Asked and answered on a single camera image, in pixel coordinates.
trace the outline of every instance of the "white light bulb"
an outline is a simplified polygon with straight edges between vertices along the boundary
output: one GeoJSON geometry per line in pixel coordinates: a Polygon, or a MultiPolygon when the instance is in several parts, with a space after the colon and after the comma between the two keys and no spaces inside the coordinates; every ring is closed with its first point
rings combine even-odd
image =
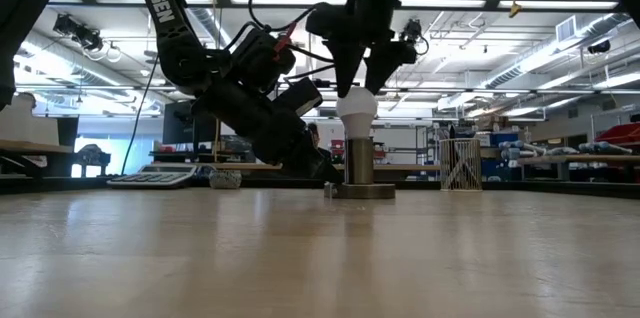
{"type": "Polygon", "coordinates": [[[373,118],[378,112],[378,102],[369,90],[352,87],[346,97],[338,99],[336,110],[347,139],[369,138],[373,118]]]}

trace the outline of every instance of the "laboratory room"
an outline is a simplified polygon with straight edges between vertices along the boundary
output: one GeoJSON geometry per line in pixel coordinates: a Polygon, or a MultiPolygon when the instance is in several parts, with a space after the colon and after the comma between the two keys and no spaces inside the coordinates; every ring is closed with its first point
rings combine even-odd
{"type": "Polygon", "coordinates": [[[0,317],[640,317],[638,0],[0,0],[0,317]]]}

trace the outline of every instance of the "white cage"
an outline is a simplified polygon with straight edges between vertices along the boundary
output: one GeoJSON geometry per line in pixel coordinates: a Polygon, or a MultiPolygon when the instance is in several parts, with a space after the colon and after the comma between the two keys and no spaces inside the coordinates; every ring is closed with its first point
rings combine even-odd
{"type": "Polygon", "coordinates": [[[440,141],[440,182],[445,191],[481,191],[480,141],[447,139],[440,141]]]}

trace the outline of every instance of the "gray cylinder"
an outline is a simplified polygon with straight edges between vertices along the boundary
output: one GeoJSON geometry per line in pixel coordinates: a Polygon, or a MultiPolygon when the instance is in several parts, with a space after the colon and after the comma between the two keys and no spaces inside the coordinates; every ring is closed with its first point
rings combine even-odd
{"type": "Polygon", "coordinates": [[[373,142],[371,139],[347,140],[346,156],[345,183],[373,184],[373,142]]]}

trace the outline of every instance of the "monitor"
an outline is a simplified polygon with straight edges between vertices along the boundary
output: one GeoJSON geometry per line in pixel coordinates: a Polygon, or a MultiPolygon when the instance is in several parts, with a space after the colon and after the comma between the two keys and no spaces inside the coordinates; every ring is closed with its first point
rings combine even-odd
{"type": "MultiPolygon", "coordinates": [[[[164,106],[163,144],[193,143],[192,101],[171,103],[164,106]]],[[[198,116],[196,119],[198,142],[213,142],[216,137],[216,119],[198,116]]]]}

